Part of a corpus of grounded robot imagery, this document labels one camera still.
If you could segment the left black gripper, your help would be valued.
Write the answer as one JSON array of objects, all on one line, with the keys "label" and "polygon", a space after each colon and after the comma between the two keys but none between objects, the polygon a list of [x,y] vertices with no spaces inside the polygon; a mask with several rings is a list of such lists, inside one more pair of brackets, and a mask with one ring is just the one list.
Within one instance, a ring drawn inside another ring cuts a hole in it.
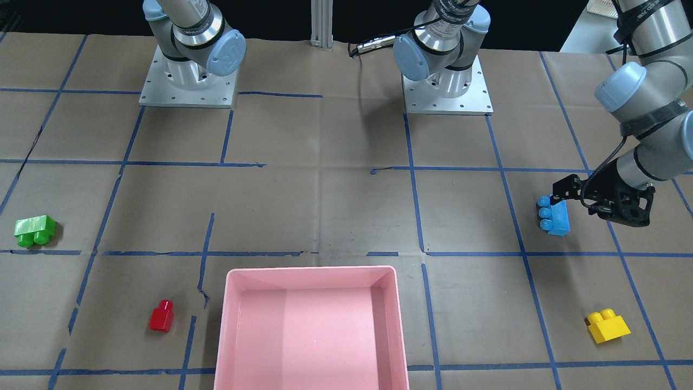
[{"label": "left black gripper", "polygon": [[[564,200],[579,200],[590,215],[600,219],[633,228],[650,224],[650,212],[655,190],[638,190],[626,184],[617,172],[614,160],[591,177],[582,180],[577,174],[570,174],[552,184],[549,196],[550,205]],[[586,204],[585,200],[594,203]]]}]

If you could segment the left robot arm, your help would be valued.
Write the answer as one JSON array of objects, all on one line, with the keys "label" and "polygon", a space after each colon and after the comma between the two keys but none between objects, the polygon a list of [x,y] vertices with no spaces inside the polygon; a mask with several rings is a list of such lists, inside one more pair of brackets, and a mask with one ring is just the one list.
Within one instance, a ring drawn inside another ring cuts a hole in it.
[{"label": "left robot arm", "polygon": [[[650,224],[656,186],[691,170],[691,25],[681,1],[615,1],[614,39],[632,48],[638,62],[624,62],[594,95],[638,146],[616,149],[591,175],[572,174],[540,200],[540,215],[563,200],[578,200],[590,215],[639,228]],[[478,1],[433,1],[414,26],[394,37],[403,76],[424,81],[441,72],[468,74],[488,32],[490,15]]]}]

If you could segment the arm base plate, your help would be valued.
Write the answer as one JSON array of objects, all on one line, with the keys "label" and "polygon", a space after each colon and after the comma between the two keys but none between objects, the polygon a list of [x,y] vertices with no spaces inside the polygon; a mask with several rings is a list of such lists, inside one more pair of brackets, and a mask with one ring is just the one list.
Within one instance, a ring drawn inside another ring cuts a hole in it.
[{"label": "arm base plate", "polygon": [[494,112],[479,57],[463,71],[443,69],[424,79],[402,76],[409,114],[491,115]]},{"label": "arm base plate", "polygon": [[235,104],[239,71],[228,76],[208,73],[192,60],[168,59],[156,47],[139,104],[159,108],[222,108]]}]

